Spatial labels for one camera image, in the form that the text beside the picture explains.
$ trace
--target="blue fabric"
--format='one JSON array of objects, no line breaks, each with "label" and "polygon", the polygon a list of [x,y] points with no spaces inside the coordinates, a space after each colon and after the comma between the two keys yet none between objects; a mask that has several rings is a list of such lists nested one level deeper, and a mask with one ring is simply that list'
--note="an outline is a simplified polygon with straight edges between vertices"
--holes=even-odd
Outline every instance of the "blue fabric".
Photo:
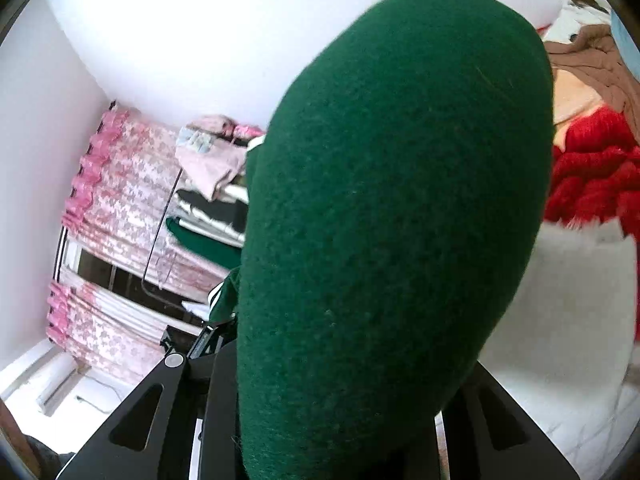
[{"label": "blue fabric", "polygon": [[213,136],[183,126],[180,128],[175,145],[185,146],[196,153],[208,153],[213,145]]},{"label": "blue fabric", "polygon": [[640,81],[640,50],[626,31],[618,15],[613,11],[611,12],[611,35],[616,41],[622,61],[625,62],[629,72],[634,75],[636,80]]}]

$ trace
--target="pink ruffle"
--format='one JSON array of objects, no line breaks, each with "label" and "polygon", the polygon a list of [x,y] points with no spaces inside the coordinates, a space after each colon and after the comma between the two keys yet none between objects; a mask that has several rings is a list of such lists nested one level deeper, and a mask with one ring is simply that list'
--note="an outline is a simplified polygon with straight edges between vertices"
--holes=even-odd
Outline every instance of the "pink ruffle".
[{"label": "pink ruffle", "polygon": [[57,345],[64,348],[66,331],[69,327],[68,299],[71,295],[71,288],[66,285],[60,285],[58,282],[52,280],[49,283],[49,290],[51,291],[51,295],[47,298],[47,304],[50,307],[49,313],[47,314],[47,321],[49,321],[47,336]]},{"label": "pink ruffle", "polygon": [[108,110],[102,115],[102,127],[89,139],[89,150],[80,158],[80,171],[73,177],[71,196],[65,200],[62,225],[71,233],[78,232],[84,214],[94,202],[94,189],[102,178],[113,143],[121,136],[129,111]]},{"label": "pink ruffle", "polygon": [[47,337],[51,339],[56,345],[65,348],[66,335],[58,330],[53,325],[49,325],[46,330]]}]

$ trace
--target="white bed sheet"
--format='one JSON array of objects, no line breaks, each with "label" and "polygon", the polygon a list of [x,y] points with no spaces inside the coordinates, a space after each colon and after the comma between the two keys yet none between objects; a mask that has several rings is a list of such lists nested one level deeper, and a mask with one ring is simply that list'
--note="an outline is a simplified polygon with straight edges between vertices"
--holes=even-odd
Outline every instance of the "white bed sheet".
[{"label": "white bed sheet", "polygon": [[636,243],[619,222],[579,231],[543,224],[480,355],[582,480],[602,475],[640,420],[638,390],[623,381],[640,361],[636,272]]}]

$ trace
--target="red knitted fabric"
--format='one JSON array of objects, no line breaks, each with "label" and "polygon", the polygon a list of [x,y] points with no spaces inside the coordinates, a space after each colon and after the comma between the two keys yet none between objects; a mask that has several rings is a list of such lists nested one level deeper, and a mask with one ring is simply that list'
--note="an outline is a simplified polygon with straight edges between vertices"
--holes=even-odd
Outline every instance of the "red knitted fabric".
[{"label": "red knitted fabric", "polygon": [[[573,122],[564,145],[564,153],[554,146],[545,220],[605,222],[617,216],[625,235],[640,240],[640,147],[624,116],[603,106]],[[640,264],[638,280],[640,285]],[[640,301],[638,306],[636,341]]]}]

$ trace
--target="wire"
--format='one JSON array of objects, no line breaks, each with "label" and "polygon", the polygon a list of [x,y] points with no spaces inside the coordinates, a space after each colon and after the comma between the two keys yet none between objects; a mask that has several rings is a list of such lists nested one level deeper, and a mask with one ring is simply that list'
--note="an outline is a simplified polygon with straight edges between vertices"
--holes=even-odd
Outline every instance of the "wire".
[{"label": "wire", "polygon": [[83,374],[83,373],[81,373],[81,372],[78,372],[78,375],[81,375],[82,377],[86,377],[87,379],[91,379],[92,381],[95,381],[96,383],[101,384],[101,385],[102,385],[102,386],[104,386],[105,388],[108,388],[108,389],[112,390],[112,391],[113,391],[113,393],[114,393],[114,394],[116,394],[116,397],[118,397],[118,401],[119,401],[119,402],[122,402],[122,401],[124,400],[124,399],[120,396],[120,394],[118,393],[118,391],[117,391],[113,386],[111,386],[110,384],[103,383],[102,381],[99,381],[98,379],[96,379],[96,378],[94,378],[94,377],[91,377],[91,376],[89,376],[89,375],[87,375],[87,374]]},{"label": "wire", "polygon": [[80,397],[79,395],[76,395],[76,400],[78,402],[84,402],[85,404],[88,404],[89,406],[91,406],[94,410],[98,410],[100,413],[102,413],[103,415],[111,415],[111,413],[113,413],[113,410],[111,410],[110,412],[106,412],[105,410],[101,410],[100,408],[98,408],[98,406],[96,406],[94,403],[89,402],[88,400],[84,399],[83,397]]},{"label": "wire", "polygon": [[160,221],[158,222],[158,228],[156,229],[156,236],[154,236],[154,241],[151,244],[151,250],[149,251],[149,257],[146,259],[145,270],[142,273],[142,279],[140,280],[140,287],[142,288],[142,292],[148,295],[150,298],[154,298],[155,300],[161,301],[164,304],[168,304],[174,306],[175,308],[180,309],[184,312],[184,307],[181,304],[174,303],[167,298],[163,298],[162,296],[158,296],[157,294],[152,293],[148,288],[146,288],[146,274],[149,270],[149,264],[151,263],[151,257],[154,253],[154,248],[156,246],[156,242],[158,241],[158,236],[160,235],[160,229],[162,228],[162,222],[164,221],[164,217],[166,216],[166,212],[169,210],[169,204],[171,203],[172,198],[174,197],[175,189],[178,187],[178,183],[180,182],[180,177],[182,176],[182,168],[178,172],[178,176],[175,177],[174,186],[171,188],[171,192],[169,193],[169,199],[164,206],[164,211],[162,212],[162,216],[160,217]]}]

